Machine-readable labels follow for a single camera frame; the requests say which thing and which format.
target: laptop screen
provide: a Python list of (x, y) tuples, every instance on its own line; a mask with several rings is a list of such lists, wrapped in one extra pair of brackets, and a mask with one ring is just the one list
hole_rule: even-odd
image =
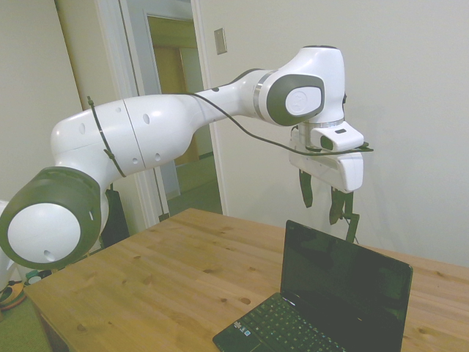
[(287, 222), (282, 296), (347, 351), (400, 351), (412, 268)]

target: light switch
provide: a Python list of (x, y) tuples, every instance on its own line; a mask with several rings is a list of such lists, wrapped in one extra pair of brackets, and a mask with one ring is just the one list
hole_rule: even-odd
[(217, 54), (224, 54), (227, 52), (226, 49), (226, 41), (225, 41), (225, 29), (220, 28), (217, 29), (215, 32), (215, 45), (217, 47)]

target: wooden table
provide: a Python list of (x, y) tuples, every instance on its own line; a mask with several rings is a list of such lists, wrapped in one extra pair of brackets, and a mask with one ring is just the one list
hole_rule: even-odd
[[(284, 229), (191, 209), (25, 291), (72, 351), (216, 352), (279, 290), (283, 244)], [(378, 252), (414, 267), (402, 351), (469, 351), (469, 268)]]

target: black cable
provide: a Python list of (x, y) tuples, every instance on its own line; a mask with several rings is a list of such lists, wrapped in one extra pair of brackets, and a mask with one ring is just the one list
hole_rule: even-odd
[(95, 103), (93, 103), (93, 100), (91, 100), (90, 97), (87, 97), (87, 98), (88, 98), (88, 105), (91, 106), (91, 110), (93, 112), (93, 117), (95, 118), (97, 129), (99, 130), (100, 135), (101, 135), (101, 139), (103, 139), (104, 145), (106, 146), (106, 149), (104, 149), (103, 151), (112, 160), (112, 162), (114, 163), (117, 171), (119, 171), (120, 175), (122, 177), (125, 177), (124, 172), (122, 172), (122, 169), (120, 168), (119, 164), (117, 163), (116, 156), (111, 152), (111, 147), (109, 147), (109, 143), (106, 139), (106, 136), (104, 136), (104, 132), (103, 132), (103, 129), (101, 128), (100, 121), (99, 121), (99, 119), (97, 118), (97, 115), (96, 115)]
[(213, 106), (215, 109), (219, 110), (223, 115), (225, 115), (226, 117), (228, 117), (238, 128), (240, 128), (244, 133), (246, 133), (248, 136), (250, 137), (253, 137), (255, 139), (258, 139), (260, 141), (263, 141), (263, 142), (266, 142), (266, 143), (269, 143), (269, 144), (273, 144), (273, 145), (276, 145), (277, 147), (280, 147), (280, 148), (284, 148), (290, 152), (293, 152), (293, 153), (297, 153), (297, 154), (301, 154), (301, 155), (305, 155), (305, 156), (326, 156), (326, 155), (342, 155), (342, 154), (350, 154), (350, 153), (362, 153), (362, 152), (372, 152), (374, 151), (373, 149), (371, 148), (368, 148), (368, 143), (363, 143), (363, 145), (361, 145), (360, 147), (358, 148), (355, 148), (355, 149), (351, 149), (351, 150), (345, 150), (343, 152), (321, 152), (321, 153), (306, 153), (306, 152), (301, 152), (299, 150), (295, 150), (295, 149), (292, 149), (284, 144), (281, 144), (281, 143), (278, 143), (278, 142), (274, 142), (274, 141), (271, 141), (269, 139), (265, 139), (265, 138), (262, 138), (262, 137), (259, 137), (259, 136), (256, 136), (255, 134), (252, 134), (251, 132), (249, 132), (248, 130), (246, 130), (238, 121), (236, 121), (230, 114), (228, 114), (226, 111), (224, 111), (221, 107), (219, 107), (218, 105), (216, 105), (215, 103), (213, 103), (212, 101), (206, 99), (206, 97), (202, 97), (201, 95), (198, 95), (196, 93), (177, 93), (178, 95), (190, 95), (190, 96), (193, 96), (193, 97), (196, 97), (198, 99), (201, 99), (203, 101), (205, 101), (206, 103), (209, 103), (211, 106)]

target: black laptop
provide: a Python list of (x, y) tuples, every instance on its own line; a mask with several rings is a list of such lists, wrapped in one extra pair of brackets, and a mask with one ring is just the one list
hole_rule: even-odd
[(223, 352), (399, 352), (412, 267), (287, 221), (281, 292), (213, 337)]

